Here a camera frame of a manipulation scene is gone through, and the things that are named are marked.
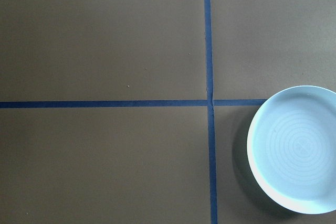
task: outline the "floor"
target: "floor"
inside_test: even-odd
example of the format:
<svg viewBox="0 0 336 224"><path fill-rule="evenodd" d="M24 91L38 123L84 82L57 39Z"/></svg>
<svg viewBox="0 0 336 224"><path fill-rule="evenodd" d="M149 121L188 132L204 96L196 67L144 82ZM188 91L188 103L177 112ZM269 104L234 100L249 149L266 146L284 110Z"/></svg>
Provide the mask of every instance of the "floor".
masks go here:
<svg viewBox="0 0 336 224"><path fill-rule="evenodd" d="M336 0L0 0L1 223L334 223L256 184L265 99L336 90Z"/></svg>

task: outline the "white plate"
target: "white plate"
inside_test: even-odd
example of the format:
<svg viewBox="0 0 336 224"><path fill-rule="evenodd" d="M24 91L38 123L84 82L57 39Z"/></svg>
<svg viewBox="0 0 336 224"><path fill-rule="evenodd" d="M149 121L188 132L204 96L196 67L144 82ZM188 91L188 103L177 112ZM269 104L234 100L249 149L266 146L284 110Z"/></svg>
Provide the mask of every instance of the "white plate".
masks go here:
<svg viewBox="0 0 336 224"><path fill-rule="evenodd" d="M265 193L304 214L336 209L336 93L297 86L268 99L254 116L248 161Z"/></svg>

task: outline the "blue tape line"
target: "blue tape line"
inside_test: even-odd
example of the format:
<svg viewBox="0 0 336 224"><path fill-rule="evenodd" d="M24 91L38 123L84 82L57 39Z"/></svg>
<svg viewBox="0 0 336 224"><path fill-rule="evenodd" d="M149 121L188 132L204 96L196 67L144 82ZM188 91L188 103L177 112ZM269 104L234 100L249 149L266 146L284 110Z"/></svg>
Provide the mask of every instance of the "blue tape line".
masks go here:
<svg viewBox="0 0 336 224"><path fill-rule="evenodd" d="M265 101L266 99L214 100L214 106L256 106Z"/></svg>
<svg viewBox="0 0 336 224"><path fill-rule="evenodd" d="M0 102L0 109L207 106L206 100Z"/></svg>
<svg viewBox="0 0 336 224"><path fill-rule="evenodd" d="M208 145L209 145L209 179L211 223L217 224L217 182L216 182L216 142L215 118L213 104L213 62L211 31L211 0L204 0L205 15L205 50L206 50L206 90L208 110Z"/></svg>

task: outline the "brown floor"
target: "brown floor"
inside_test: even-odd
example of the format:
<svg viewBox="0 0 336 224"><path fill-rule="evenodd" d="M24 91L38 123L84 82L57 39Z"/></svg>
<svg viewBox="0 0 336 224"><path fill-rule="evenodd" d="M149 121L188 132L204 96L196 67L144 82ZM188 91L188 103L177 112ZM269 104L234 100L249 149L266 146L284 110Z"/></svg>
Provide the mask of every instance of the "brown floor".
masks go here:
<svg viewBox="0 0 336 224"><path fill-rule="evenodd" d="M0 0L0 101L206 99L204 0ZM214 98L336 90L336 0L212 0ZM218 223L279 207L215 108ZM0 110L0 223L210 223L207 107Z"/></svg>

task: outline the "round plate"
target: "round plate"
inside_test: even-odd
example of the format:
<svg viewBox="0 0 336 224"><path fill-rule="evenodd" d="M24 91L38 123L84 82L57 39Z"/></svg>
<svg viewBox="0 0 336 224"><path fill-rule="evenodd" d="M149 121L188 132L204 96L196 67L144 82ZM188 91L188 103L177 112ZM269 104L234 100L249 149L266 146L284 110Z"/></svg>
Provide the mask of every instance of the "round plate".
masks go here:
<svg viewBox="0 0 336 224"><path fill-rule="evenodd" d="M336 209L336 93L297 86L268 99L247 138L248 161L265 193L303 214Z"/></svg>

